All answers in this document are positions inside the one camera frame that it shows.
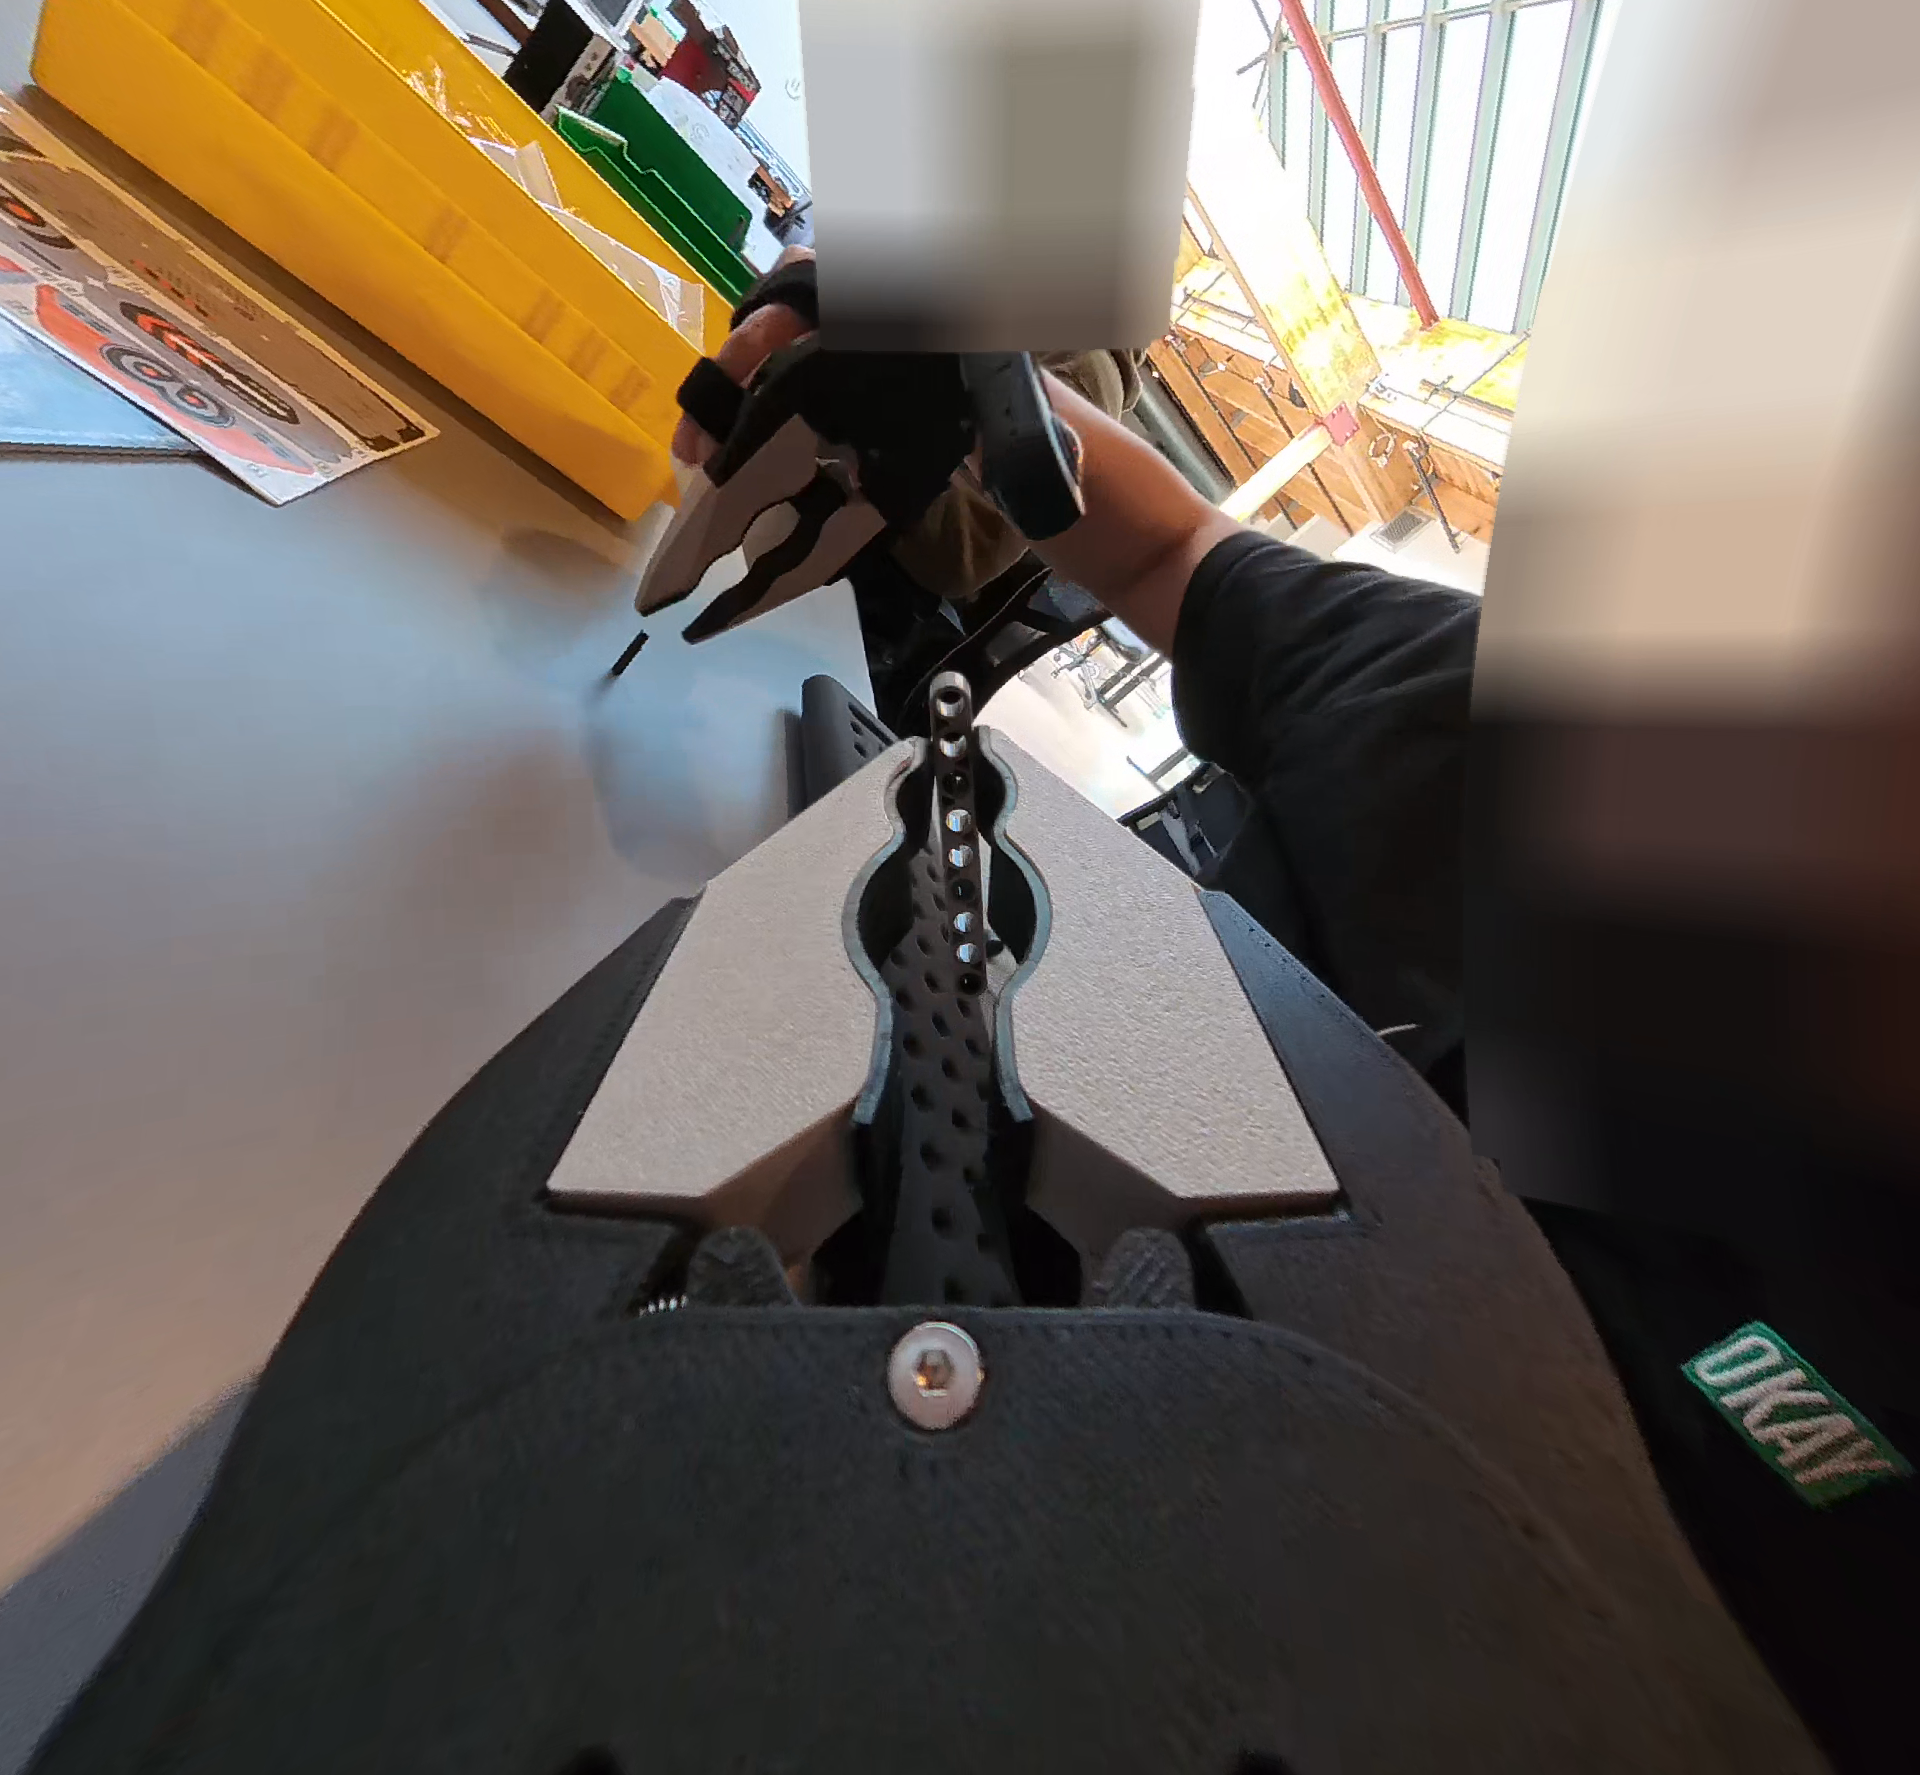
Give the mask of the yellow plastic bin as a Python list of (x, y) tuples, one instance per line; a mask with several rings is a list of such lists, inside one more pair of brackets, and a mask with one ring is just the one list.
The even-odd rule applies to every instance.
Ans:
[(608, 508), (679, 498), (706, 351), (405, 82), (538, 145), (561, 202), (696, 277), (426, 0), (45, 0), (32, 79)]

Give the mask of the person's black clothing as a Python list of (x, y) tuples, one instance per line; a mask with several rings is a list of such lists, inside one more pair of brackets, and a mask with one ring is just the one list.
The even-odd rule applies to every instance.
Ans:
[(1840, 1771), (1916, 1771), (1916, 661), (1472, 706), (1479, 600), (1230, 523), (1124, 592), (1218, 880), (1461, 1112)]

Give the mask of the person's right hand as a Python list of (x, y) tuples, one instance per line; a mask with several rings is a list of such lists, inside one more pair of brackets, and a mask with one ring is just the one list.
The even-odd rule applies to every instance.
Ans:
[(677, 393), (681, 418), (670, 453), (681, 465), (706, 465), (730, 442), (751, 381), (773, 357), (817, 330), (817, 265), (812, 252), (786, 252), (732, 310), (715, 354), (684, 373)]

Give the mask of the blue cover manual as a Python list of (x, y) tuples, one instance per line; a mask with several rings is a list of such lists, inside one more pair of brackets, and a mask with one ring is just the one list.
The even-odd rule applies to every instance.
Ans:
[(189, 458), (199, 447), (1, 319), (1, 451)]

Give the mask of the green plastic bin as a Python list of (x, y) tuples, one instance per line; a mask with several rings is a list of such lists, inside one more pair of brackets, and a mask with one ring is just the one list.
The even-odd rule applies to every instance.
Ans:
[(612, 78), (589, 113), (557, 105), (551, 121), (727, 307), (754, 285), (749, 202), (630, 79)]

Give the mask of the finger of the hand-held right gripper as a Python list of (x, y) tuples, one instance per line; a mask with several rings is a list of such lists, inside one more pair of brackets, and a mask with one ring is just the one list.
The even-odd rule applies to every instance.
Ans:
[(757, 516), (749, 534), (761, 540), (759, 552), (749, 557), (740, 581), (682, 628), (684, 642), (725, 635), (828, 586), (887, 530), (886, 516), (853, 489), (843, 465), (817, 464), (803, 491)]
[(712, 562), (740, 547), (759, 515), (803, 491), (816, 459), (814, 434), (773, 434), (751, 453), (725, 446), (684, 465), (672, 516), (640, 526), (645, 553), (636, 612), (652, 615), (692, 592)]

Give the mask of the black mesh office chair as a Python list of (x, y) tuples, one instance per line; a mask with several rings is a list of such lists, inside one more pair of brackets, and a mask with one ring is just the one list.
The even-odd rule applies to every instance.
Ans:
[(780, 735), (792, 818), (897, 741), (868, 706), (826, 672), (803, 678), (800, 710), (780, 711)]

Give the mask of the black toy beam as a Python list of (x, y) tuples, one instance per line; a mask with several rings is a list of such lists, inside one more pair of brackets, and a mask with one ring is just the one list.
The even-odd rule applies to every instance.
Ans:
[(952, 988), (976, 997), (988, 990), (981, 834), (978, 821), (978, 739), (967, 678), (944, 668), (926, 686), (930, 759), (930, 852), (941, 876)]

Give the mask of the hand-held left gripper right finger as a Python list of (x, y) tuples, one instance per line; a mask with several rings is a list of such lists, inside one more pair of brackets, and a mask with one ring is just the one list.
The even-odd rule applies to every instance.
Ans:
[(1338, 1182), (1201, 890), (995, 730), (995, 840), (1034, 890), (1001, 994), (1024, 1199), (1091, 1274), (1132, 1229), (1320, 1216)]

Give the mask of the orange and grey sticker sheet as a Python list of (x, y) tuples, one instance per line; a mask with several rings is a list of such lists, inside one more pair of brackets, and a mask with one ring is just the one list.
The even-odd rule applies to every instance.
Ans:
[(1, 101), (1, 316), (289, 505), (436, 424)]

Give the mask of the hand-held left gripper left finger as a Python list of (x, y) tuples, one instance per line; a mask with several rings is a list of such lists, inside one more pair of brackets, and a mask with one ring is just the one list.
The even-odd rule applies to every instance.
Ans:
[(861, 1211), (850, 1127), (883, 1041), (858, 896), (921, 761), (896, 741), (707, 880), (551, 1165), (556, 1208), (754, 1229), (823, 1300), (817, 1251)]

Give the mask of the person's right forearm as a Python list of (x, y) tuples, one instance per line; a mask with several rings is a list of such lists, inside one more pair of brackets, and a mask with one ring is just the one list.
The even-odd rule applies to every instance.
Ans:
[(1164, 656), (1176, 647), (1200, 562), (1242, 528), (1192, 489), (1144, 440), (1042, 372), (1056, 418), (1080, 443), (1081, 520), (1037, 540), (1039, 556)]

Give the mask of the clear plastic bags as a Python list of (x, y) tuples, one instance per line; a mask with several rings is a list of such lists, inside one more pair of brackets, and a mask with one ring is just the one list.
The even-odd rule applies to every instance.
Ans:
[(513, 145), (495, 138), (489, 133), (491, 125), (483, 125), (468, 114), (468, 110), (451, 103), (443, 72), (438, 64), (431, 64), (426, 72), (407, 69), (402, 78), (416, 95), (426, 97), (434, 110), (442, 114), (442, 118), (457, 127), (472, 147), (556, 218), (577, 241), (592, 252), (612, 274), (617, 274), (660, 320), (672, 324), (694, 351), (706, 351), (707, 294), (698, 280), (648, 257), (568, 208), (561, 202), (541, 149), (538, 145)]

